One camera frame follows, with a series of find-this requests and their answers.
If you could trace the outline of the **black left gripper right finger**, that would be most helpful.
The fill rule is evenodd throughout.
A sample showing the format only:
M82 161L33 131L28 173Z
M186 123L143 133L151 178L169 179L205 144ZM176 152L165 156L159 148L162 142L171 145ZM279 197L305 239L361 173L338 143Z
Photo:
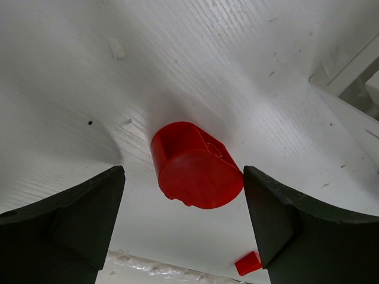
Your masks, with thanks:
M271 283L378 282L378 217L312 198L253 166L243 181Z

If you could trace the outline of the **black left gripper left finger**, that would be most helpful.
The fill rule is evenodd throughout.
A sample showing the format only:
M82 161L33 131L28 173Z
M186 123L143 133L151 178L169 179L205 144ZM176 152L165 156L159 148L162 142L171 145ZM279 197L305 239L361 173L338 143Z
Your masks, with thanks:
M122 166L1 214L1 283L95 283L125 185Z

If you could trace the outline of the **small red lego piece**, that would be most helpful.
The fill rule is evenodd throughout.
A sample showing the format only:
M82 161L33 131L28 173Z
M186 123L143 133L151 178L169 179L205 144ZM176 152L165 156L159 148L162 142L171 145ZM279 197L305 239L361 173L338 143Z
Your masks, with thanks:
M260 255L257 251L252 251L235 262L235 268L239 276L245 276L251 272L262 268Z

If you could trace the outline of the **red rounded lego piece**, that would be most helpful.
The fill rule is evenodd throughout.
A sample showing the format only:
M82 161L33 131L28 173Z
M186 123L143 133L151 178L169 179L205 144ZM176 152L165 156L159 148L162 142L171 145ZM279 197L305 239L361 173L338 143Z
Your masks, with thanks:
M243 173L225 145L191 122L161 128L150 144L158 185L170 200L215 209L243 189Z

